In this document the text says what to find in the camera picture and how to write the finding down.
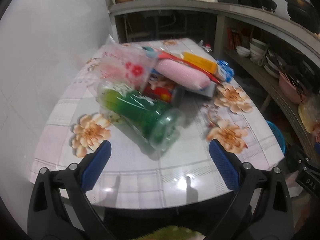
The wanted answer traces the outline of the stacked bowls on shelf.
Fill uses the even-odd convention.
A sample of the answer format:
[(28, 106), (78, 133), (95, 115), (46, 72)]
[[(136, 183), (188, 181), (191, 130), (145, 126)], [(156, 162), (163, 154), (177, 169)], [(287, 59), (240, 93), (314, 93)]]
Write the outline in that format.
[(251, 52), (250, 60), (257, 65), (262, 66), (265, 61), (268, 45), (255, 38), (252, 38), (251, 42), (249, 43), (249, 50)]

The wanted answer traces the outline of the perforated metal shelf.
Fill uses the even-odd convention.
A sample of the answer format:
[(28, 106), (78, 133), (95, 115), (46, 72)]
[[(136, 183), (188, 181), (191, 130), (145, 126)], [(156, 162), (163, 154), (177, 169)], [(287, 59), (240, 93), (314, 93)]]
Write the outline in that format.
[(264, 68), (257, 66), (251, 60), (240, 57), (236, 51), (224, 49), (224, 53), (240, 65), (248, 74), (250, 74), (260, 85), (268, 92), (275, 103), (280, 107), (292, 128), (294, 129), (305, 154), (310, 159), (319, 164), (319, 155), (316, 153), (311, 143), (311, 134), (309, 134), (298, 115), (298, 106), (292, 103), (280, 90), (278, 81), (270, 76)]

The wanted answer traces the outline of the floral tablecloth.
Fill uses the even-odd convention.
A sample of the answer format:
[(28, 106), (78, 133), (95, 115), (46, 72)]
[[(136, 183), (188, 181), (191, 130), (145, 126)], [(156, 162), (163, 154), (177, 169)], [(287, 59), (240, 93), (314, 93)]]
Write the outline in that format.
[(30, 181), (42, 167), (63, 170), (107, 140), (111, 157), (87, 197), (94, 205), (160, 209), (228, 193), (209, 154), (216, 139), (259, 170), (284, 157), (267, 124), (236, 81), (200, 92), (159, 99), (152, 89), (172, 88), (158, 74), (161, 53), (209, 58), (194, 41), (108, 43), (80, 70), (55, 105), (34, 155)]

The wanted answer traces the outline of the yellow bag on shelf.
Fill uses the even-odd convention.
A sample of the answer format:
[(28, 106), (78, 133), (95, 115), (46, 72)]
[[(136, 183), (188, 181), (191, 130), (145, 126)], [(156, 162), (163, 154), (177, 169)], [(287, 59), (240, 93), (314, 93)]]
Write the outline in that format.
[(305, 130), (312, 133), (319, 124), (319, 94), (312, 94), (298, 106), (298, 114)]

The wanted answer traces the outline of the stack of plates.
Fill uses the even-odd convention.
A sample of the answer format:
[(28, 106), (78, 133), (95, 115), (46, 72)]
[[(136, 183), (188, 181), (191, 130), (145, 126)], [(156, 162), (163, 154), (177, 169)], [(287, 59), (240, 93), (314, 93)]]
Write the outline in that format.
[(274, 51), (268, 50), (265, 54), (264, 69), (272, 77), (279, 79), (280, 72), (285, 69), (287, 63)]

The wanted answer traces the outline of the black pot with lid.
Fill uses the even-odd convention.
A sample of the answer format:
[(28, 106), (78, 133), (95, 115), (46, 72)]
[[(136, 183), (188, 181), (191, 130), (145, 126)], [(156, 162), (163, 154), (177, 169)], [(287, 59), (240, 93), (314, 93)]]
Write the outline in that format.
[(312, 33), (319, 34), (319, 14), (310, 0), (284, 0), (290, 19)]

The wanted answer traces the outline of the green clear plastic bottle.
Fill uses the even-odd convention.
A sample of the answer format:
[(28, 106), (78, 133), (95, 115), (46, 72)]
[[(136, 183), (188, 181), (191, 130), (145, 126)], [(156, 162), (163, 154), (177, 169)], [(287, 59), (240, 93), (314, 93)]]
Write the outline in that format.
[(165, 152), (172, 146), (185, 123), (185, 114), (178, 108), (144, 96), (124, 83), (99, 83), (97, 101), (102, 107), (124, 119), (158, 151)]

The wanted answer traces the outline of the pink sponge pack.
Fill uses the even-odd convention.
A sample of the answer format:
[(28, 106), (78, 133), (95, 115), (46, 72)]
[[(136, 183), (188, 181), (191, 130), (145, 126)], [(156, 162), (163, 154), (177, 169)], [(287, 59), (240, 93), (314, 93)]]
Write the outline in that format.
[(155, 70), (168, 79), (191, 90), (205, 89), (211, 83), (210, 78), (203, 72), (171, 59), (158, 60)]

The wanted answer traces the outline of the yellow orange box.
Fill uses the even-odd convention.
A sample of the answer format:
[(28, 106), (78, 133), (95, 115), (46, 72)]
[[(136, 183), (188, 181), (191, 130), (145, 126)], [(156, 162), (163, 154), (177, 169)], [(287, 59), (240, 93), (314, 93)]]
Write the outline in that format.
[(194, 64), (195, 66), (209, 72), (210, 74), (215, 74), (217, 72), (217, 62), (207, 53), (204, 53), (204, 57), (201, 57), (199, 55), (184, 51), (182, 55), (184, 61)]

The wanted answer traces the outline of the white bowl on shelf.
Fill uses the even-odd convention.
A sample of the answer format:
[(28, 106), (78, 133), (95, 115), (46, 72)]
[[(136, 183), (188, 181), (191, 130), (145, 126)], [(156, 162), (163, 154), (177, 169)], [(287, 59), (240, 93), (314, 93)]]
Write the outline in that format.
[(249, 55), (251, 54), (251, 51), (249, 49), (242, 46), (237, 46), (236, 52), (241, 57), (249, 57)]

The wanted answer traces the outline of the clear pink printed plastic bag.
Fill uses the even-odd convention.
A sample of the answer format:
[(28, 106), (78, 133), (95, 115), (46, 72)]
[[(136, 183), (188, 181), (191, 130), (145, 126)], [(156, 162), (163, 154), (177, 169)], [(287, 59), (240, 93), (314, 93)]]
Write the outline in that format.
[(102, 55), (90, 68), (99, 81), (124, 83), (142, 92), (158, 60), (157, 53), (140, 46), (110, 41), (102, 47)]

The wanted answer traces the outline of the red box on shelf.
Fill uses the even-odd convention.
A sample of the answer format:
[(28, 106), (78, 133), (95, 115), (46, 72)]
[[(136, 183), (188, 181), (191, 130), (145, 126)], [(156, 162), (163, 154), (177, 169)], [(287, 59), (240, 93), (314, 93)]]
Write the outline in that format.
[(242, 35), (240, 31), (233, 28), (227, 28), (227, 34), (228, 47), (230, 50), (236, 50), (237, 46), (243, 45)]

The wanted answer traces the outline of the blue mesh trash basket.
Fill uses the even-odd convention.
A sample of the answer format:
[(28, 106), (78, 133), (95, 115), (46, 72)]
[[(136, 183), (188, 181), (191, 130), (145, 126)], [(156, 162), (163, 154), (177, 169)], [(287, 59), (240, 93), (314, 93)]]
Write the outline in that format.
[(274, 136), (275, 136), (275, 138), (276, 138), (276, 140), (277, 140), (277, 142), (278, 142), (278, 144), (279, 144), (279, 146), (281, 148), (281, 151), (282, 151), (283, 155), (285, 155), (285, 153), (286, 153), (286, 142), (285, 142), (285, 139), (283, 137), (282, 132), (280, 131), (280, 129), (274, 123), (272, 123), (272, 122), (270, 122), (268, 120), (266, 122), (267, 122), (269, 128), (271, 129), (271, 131), (273, 132), (273, 134), (274, 134)]

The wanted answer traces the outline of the blue wrapper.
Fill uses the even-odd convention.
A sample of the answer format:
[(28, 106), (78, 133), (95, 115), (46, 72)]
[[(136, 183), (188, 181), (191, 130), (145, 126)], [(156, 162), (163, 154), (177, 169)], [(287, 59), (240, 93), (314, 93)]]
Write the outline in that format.
[(229, 63), (223, 60), (217, 60), (218, 65), (225, 71), (226, 78), (225, 81), (230, 83), (234, 77), (234, 70), (230, 67)]

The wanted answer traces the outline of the red snack packet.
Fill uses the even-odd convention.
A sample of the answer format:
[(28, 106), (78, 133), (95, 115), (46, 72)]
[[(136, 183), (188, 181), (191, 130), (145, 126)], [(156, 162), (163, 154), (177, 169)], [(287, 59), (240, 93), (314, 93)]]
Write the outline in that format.
[(151, 74), (143, 94), (156, 100), (171, 103), (177, 87), (177, 83), (167, 77), (161, 74)]

